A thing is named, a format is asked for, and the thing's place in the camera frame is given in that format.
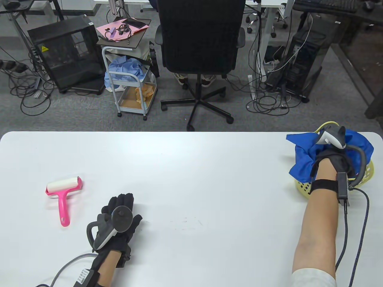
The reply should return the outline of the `person's right hand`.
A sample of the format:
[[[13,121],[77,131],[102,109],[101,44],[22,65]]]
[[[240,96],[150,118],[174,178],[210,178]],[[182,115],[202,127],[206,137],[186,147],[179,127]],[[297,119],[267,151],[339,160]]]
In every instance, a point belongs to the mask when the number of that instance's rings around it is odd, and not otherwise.
[[[329,159],[335,171],[345,172],[349,178],[356,176],[355,168],[353,167],[352,159],[346,154],[343,149],[328,148],[319,152],[316,155],[310,176],[313,178],[319,169],[320,162],[324,159]]]

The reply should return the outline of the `person's left hand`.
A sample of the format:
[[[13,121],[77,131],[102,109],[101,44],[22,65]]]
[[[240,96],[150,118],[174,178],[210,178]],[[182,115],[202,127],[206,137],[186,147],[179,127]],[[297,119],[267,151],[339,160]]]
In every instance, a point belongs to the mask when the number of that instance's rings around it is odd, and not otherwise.
[[[120,252],[117,268],[124,267],[130,260],[130,240],[139,226],[142,216],[133,216],[133,194],[120,194],[109,200],[108,205],[101,209],[97,221],[88,224],[87,236],[96,251],[91,269],[98,271],[111,251]]]

